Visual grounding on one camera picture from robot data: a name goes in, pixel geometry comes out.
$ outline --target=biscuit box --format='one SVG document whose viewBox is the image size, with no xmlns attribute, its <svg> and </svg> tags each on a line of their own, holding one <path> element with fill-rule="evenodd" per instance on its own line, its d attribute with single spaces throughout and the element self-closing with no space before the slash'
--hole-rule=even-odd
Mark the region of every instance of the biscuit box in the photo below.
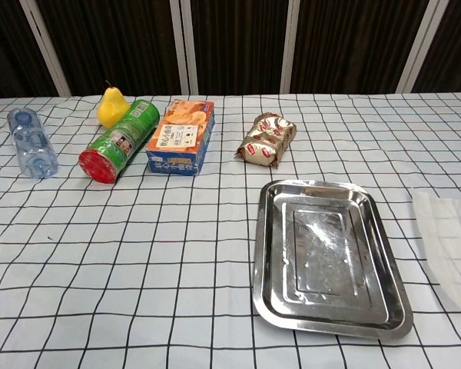
<svg viewBox="0 0 461 369">
<path fill-rule="evenodd" d="M 213 102 L 173 101 L 145 148 L 150 170 L 197 175 L 214 124 Z"/>
</svg>

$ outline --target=table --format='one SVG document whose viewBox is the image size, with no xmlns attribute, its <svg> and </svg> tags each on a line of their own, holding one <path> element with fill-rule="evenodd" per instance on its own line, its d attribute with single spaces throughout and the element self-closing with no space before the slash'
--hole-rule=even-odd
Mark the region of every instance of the table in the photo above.
<svg viewBox="0 0 461 369">
<path fill-rule="evenodd" d="M 164 112 L 178 97 L 145 98 Z M 0 368 L 461 368 L 461 311 L 426 265 L 409 193 L 461 199 L 461 93 L 190 98 L 216 107 L 201 174 L 153 175 L 141 149 L 113 185 L 77 165 L 103 129 L 100 96 L 0 99 Z M 24 106 L 58 153 L 55 178 L 19 175 L 6 115 Z M 298 128 L 278 169 L 234 157 L 264 111 Z M 374 197 L 414 311 L 404 339 L 282 330 L 256 314 L 258 194 L 286 178 Z"/>
</svg>

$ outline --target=stainless steel tray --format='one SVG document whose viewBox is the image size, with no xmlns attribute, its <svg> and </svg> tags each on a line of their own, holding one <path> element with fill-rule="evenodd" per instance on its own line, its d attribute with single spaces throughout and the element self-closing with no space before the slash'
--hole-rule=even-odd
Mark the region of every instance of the stainless steel tray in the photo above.
<svg viewBox="0 0 461 369">
<path fill-rule="evenodd" d="M 254 265 L 254 305 L 271 324 L 379 339 L 413 325 L 374 200 L 354 184 L 267 184 Z"/>
</svg>

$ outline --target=black curtain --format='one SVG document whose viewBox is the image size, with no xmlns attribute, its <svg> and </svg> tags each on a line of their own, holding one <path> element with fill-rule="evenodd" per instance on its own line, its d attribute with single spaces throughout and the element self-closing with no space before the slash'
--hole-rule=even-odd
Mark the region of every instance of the black curtain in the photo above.
<svg viewBox="0 0 461 369">
<path fill-rule="evenodd" d="M 198 91 L 280 90 L 288 0 L 191 0 Z"/>
<path fill-rule="evenodd" d="M 302 1 L 290 91 L 395 92 L 427 3 Z"/>
<path fill-rule="evenodd" d="M 0 98 L 58 96 L 18 0 L 0 0 Z"/>
<path fill-rule="evenodd" d="M 451 0 L 413 92 L 461 91 L 461 0 Z"/>
<path fill-rule="evenodd" d="M 168 0 L 37 0 L 73 95 L 180 94 Z"/>
</svg>

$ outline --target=plastic bag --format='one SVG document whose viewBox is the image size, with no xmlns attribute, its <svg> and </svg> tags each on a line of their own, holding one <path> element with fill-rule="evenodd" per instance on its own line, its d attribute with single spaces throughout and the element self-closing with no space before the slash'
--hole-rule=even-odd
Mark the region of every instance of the plastic bag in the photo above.
<svg viewBox="0 0 461 369">
<path fill-rule="evenodd" d="M 430 270 L 461 309 L 461 201 L 421 191 L 412 196 Z"/>
</svg>

